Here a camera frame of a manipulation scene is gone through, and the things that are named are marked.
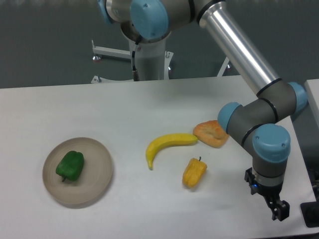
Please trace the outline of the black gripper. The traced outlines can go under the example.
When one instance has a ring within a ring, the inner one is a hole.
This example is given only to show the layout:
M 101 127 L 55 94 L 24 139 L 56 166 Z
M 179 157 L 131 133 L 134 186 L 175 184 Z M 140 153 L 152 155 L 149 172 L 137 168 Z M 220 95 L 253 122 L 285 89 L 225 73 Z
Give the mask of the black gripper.
M 272 211 L 272 220 L 282 222 L 290 215 L 290 204 L 280 199 L 284 178 L 283 175 L 267 178 L 258 174 L 254 168 L 245 171 L 244 180 L 249 184 L 251 194 L 263 196 L 268 208 Z

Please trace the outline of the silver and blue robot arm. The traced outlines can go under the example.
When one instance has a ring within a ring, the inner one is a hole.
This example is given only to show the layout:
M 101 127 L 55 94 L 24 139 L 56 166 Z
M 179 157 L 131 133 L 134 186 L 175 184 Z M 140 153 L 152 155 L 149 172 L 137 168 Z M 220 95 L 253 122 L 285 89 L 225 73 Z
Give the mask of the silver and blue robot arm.
M 130 61 L 134 81 L 164 78 L 164 44 L 169 34 L 191 22 L 207 30 L 257 96 L 242 106 L 228 103 L 219 112 L 220 126 L 251 156 L 245 181 L 252 194 L 264 197 L 273 220 L 289 216 L 290 206 L 280 199 L 291 139 L 280 120 L 307 104 L 304 88 L 284 82 L 262 57 L 223 0 L 100 0 L 103 20 L 118 22 L 131 41 Z

